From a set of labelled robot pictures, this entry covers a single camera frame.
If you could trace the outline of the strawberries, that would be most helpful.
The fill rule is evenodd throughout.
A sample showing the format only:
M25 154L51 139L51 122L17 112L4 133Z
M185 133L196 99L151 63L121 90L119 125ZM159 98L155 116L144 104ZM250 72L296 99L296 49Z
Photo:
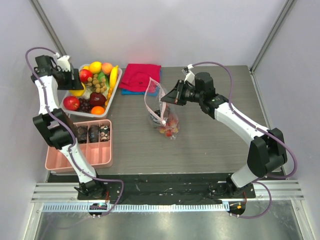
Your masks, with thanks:
M165 125L159 126L157 130L159 133L164 134L165 137L174 140L180 130L179 119L175 115L170 114L166 119Z

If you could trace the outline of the blueberry bunch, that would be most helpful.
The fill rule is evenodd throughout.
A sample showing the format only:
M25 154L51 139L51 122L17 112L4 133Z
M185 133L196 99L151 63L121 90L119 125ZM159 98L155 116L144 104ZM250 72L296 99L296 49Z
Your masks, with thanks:
M149 120L152 124L162 125L164 120L161 118L161 110L156 109L153 113L149 112Z

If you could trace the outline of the longan bunch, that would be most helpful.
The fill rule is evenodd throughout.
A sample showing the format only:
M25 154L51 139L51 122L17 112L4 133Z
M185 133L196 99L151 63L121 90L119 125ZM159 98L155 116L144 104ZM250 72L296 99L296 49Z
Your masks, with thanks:
M109 86L106 86L104 83L99 83L96 77L92 79L89 78L85 86L89 87L91 91L95 93L104 93L109 90Z

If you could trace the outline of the dark grape bunch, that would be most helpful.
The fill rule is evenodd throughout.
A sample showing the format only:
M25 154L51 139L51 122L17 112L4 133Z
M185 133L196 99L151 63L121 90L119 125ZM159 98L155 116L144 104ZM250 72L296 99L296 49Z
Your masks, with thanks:
M85 98L79 98L78 100L79 100L79 107L77 111L90 114L93 108L93 106L90 105L90 100Z

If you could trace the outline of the clear pink zip top bag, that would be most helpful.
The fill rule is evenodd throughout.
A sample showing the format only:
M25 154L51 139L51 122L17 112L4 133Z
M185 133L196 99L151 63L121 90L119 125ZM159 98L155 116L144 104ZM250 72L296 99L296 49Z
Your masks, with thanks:
M165 96L166 93L167 91L159 82L150 78L149 85L147 87L147 90L145 91L143 100L145 108L147 110L147 119L150 125L157 131L158 127L164 126L166 124L166 120L169 117L169 115L175 115L178 118L174 106L171 103L161 101L161 98ZM161 111L161 118L163 119L163 124L153 124L150 121L149 112L153 113L153 111L157 109L160 109Z

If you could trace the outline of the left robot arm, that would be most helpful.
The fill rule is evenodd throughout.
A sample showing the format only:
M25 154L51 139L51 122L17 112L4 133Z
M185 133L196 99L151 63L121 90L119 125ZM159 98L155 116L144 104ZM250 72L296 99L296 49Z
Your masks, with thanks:
M40 108L33 124L45 142L60 151L69 161L78 176L75 188L80 195L102 199L107 192L103 182L98 181L96 170L89 164L77 140L77 128L59 107L59 90L83 90L79 71L71 69L69 56L57 60L48 55L35 59L31 79L39 94Z

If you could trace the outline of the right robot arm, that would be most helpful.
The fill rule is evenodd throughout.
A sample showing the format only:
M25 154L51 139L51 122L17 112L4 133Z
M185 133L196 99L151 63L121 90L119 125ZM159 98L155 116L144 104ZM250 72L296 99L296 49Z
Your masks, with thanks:
M197 73L194 83L178 80L160 100L179 106L187 102L199 104L205 114L229 127L249 146L246 164L226 179L225 190L230 197L238 197L253 181L265 177L288 160L282 146L283 133L277 128L269 130L243 113L236 114L228 99L216 93L214 80L208 72Z

